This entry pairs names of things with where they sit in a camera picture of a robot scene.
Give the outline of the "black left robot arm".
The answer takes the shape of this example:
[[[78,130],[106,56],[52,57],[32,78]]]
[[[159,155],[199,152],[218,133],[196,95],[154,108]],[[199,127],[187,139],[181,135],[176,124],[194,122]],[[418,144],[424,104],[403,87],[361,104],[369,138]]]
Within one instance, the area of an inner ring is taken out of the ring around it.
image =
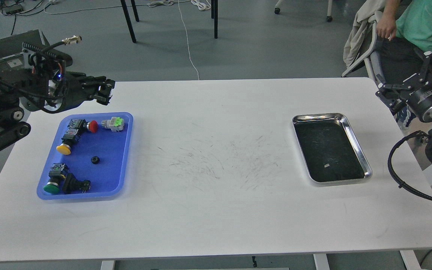
[[[68,71],[72,57],[56,50],[81,41],[75,35],[50,44],[40,30],[0,38],[0,152],[31,131],[25,111],[55,114],[85,101],[110,102],[114,80]]]

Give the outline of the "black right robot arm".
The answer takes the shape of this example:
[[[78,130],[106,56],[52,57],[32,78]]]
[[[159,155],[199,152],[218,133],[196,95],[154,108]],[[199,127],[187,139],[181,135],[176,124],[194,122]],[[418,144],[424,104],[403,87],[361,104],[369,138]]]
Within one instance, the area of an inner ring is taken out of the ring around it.
[[[419,52],[423,63],[419,72],[414,73],[400,84],[389,84],[385,78],[376,74],[378,91],[376,96],[396,114],[403,106],[415,113],[421,122],[432,122],[432,52]],[[391,165],[395,150],[412,137],[427,138],[425,155],[432,164],[432,130],[429,134],[421,130],[400,140],[390,151],[388,164]]]

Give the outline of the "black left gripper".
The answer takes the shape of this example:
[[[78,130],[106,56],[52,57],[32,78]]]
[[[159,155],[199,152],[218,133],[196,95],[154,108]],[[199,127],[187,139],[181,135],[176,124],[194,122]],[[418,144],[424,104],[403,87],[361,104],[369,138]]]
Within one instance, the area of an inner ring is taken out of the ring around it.
[[[87,76],[82,72],[67,72],[65,82],[65,96],[58,102],[57,112],[74,109],[85,101],[96,101],[99,104],[108,105],[116,84],[114,80],[105,76]]]

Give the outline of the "person's hand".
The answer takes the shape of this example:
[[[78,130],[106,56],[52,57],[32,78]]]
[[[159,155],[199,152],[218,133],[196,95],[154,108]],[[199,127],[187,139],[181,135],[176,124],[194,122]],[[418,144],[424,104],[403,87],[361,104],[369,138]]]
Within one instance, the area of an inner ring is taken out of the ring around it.
[[[392,41],[396,35],[396,19],[393,16],[382,16],[377,22],[376,33],[379,37]]]

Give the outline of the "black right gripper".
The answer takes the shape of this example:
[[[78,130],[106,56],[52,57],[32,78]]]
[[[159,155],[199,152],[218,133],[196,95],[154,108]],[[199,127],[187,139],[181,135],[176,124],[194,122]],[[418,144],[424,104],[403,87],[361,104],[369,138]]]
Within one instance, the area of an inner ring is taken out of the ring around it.
[[[408,105],[421,122],[432,122],[432,52],[415,50],[415,53],[422,59],[415,82],[417,86],[424,87],[411,93],[409,84],[379,83],[375,95],[389,108],[392,115]]]

